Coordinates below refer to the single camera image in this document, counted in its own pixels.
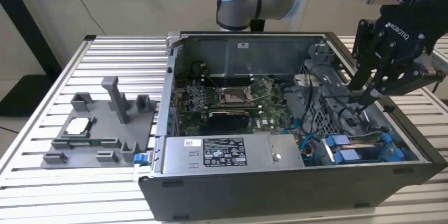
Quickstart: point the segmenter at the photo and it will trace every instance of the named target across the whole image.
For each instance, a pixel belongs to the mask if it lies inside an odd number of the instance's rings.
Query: black pole
[[[15,24],[17,31],[44,69],[48,79],[55,82],[61,73],[61,66],[52,53],[43,33],[23,0],[0,0],[0,4]]]
[[[0,4],[47,74],[21,77],[0,101],[0,116],[29,116],[61,73],[61,66],[23,0],[0,0]]]

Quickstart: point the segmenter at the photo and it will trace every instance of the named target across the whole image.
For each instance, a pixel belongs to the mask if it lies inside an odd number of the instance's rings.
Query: white label
[[[236,46],[237,48],[249,48],[249,43],[248,42],[241,42]]]
[[[201,139],[185,139],[184,146],[185,147],[201,147],[203,140]]]
[[[88,123],[88,118],[75,118],[68,124],[65,131],[68,134],[79,135],[84,132]]]

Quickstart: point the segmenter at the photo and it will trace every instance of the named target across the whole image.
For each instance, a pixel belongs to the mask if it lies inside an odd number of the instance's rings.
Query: aluminum extrusion table
[[[340,37],[347,47],[353,37]],[[448,54],[448,38],[437,47]],[[153,219],[133,168],[43,170],[51,147],[72,110],[71,98],[87,91],[108,99],[104,76],[119,76],[128,99],[148,94],[160,100],[165,72],[165,37],[97,37],[84,41],[36,112],[0,160],[0,223],[159,223]],[[448,108],[423,88],[393,97],[435,148],[448,159]],[[151,132],[157,127],[157,115]],[[379,207],[213,220],[208,223],[448,223],[448,169],[424,185],[408,186]]]

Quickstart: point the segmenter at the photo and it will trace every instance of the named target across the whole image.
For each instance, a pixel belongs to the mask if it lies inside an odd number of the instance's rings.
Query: floor
[[[7,95],[16,83],[17,80],[0,81],[0,100]],[[20,131],[27,123],[27,120],[28,118],[7,118],[0,116],[0,126],[13,131]],[[16,133],[0,129],[0,157],[3,157],[3,154],[7,152],[16,136]]]

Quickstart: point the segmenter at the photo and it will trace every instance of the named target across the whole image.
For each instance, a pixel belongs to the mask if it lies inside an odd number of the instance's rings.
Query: motherboard
[[[176,89],[179,135],[280,134],[295,124],[281,86],[269,76],[189,81]]]

